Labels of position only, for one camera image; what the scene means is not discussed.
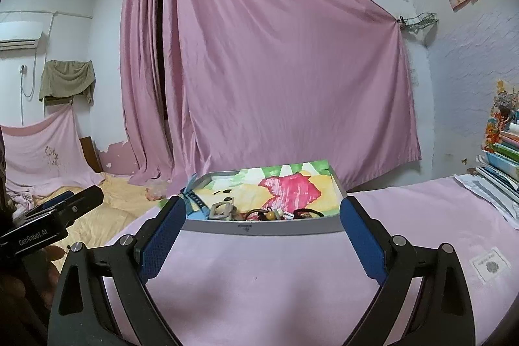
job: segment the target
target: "metal screw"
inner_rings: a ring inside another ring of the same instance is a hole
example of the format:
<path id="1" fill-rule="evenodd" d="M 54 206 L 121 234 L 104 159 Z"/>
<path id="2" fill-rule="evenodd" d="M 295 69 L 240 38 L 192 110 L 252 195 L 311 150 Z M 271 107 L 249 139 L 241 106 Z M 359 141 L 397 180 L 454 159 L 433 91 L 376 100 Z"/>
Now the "metal screw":
<path id="1" fill-rule="evenodd" d="M 393 242 L 395 243 L 395 245 L 404 246 L 407 243 L 407 239 L 403 236 L 396 235 L 393 236 Z"/>
<path id="2" fill-rule="evenodd" d="M 81 248 L 83 248 L 83 243 L 82 242 L 75 242 L 70 247 L 70 250 L 72 252 L 74 252 L 74 253 L 77 253 L 79 250 L 81 250 Z"/>
<path id="3" fill-rule="evenodd" d="M 132 235 L 124 235 L 119 239 L 119 243 L 123 246 L 130 245 L 133 242 Z"/>
<path id="4" fill-rule="evenodd" d="M 443 244 L 442 249 L 448 254 L 452 254 L 454 252 L 454 248 L 451 244 Z"/>

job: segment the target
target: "pink star painting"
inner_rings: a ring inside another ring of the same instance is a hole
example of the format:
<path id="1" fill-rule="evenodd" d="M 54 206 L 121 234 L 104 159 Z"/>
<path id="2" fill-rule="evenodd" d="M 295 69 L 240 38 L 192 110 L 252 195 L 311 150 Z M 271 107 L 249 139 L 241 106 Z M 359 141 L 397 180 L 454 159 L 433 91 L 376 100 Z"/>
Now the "pink star painting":
<path id="1" fill-rule="evenodd" d="M 288 176 L 271 176 L 263 179 L 259 186 L 264 186 L 274 196 L 263 204 L 262 208 L 272 207 L 293 213 L 296 209 L 304 209 L 312 201 L 321 196 L 310 176 L 297 172 Z"/>

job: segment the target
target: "stack of books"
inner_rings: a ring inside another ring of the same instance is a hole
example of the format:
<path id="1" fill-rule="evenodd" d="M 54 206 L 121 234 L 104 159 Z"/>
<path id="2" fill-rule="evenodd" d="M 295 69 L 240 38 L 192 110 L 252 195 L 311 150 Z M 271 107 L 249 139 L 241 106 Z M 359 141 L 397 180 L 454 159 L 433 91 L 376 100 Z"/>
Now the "stack of books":
<path id="1" fill-rule="evenodd" d="M 494 152 L 483 151 L 476 171 L 519 204 L 519 135 L 501 131 Z"/>

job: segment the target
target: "air conditioner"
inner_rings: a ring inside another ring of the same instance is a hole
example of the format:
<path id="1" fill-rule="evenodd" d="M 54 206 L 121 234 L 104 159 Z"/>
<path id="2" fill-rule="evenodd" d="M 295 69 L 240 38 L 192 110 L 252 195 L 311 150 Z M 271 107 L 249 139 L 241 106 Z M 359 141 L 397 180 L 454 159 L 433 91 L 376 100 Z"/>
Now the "air conditioner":
<path id="1" fill-rule="evenodd" d="M 36 21 L 0 23 L 0 51 L 36 49 L 42 37 L 43 25 Z"/>

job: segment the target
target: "green towel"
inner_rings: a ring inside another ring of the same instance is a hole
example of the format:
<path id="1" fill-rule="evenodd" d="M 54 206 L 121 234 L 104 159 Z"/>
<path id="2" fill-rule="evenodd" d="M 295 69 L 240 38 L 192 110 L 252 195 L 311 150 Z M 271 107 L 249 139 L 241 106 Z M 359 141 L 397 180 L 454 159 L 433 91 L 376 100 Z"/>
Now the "green towel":
<path id="1" fill-rule="evenodd" d="M 40 101 L 44 97 L 72 97 L 84 94 L 92 103 L 95 74 L 92 61 L 49 60 L 45 63 L 40 87 Z"/>

